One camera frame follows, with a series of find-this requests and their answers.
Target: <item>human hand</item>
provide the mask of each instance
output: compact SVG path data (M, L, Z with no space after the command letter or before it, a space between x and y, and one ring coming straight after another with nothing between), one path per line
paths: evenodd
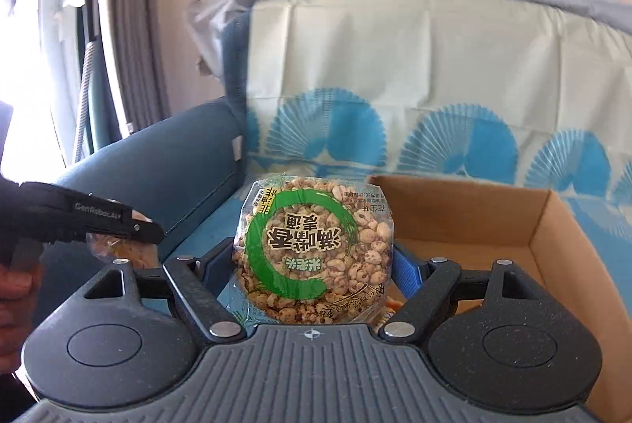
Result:
M42 266L30 272L0 265L0 374L20 367L20 351L31 332L31 318L42 281Z

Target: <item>flexible metal hose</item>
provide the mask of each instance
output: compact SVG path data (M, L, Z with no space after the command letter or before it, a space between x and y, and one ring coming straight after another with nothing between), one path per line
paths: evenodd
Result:
M92 76L92 57L94 56L94 43L88 42L83 55L83 70L81 71L81 88L79 93L79 108L77 109L77 128L75 129L75 146L73 149L73 164L81 161L83 153L83 134L88 120L88 93L90 90L90 77Z

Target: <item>gray curtain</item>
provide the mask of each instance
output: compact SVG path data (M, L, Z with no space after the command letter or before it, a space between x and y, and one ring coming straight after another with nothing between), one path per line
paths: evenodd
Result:
M169 116L155 0L111 0L122 101L131 131Z

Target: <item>round metal bolt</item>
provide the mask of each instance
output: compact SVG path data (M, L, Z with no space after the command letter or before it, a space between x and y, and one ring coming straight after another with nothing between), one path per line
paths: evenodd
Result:
M216 338L232 338L239 334L241 327L234 321L218 321L211 325L209 331Z
M415 333L415 327L406 321L394 321L384 326L384 332L391 338L407 338Z

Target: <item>white tag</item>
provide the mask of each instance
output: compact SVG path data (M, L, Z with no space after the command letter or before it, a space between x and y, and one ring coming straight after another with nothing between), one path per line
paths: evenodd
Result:
M235 156L235 161L241 161L241 142L243 141L243 136L240 134L238 137L233 139L233 156Z

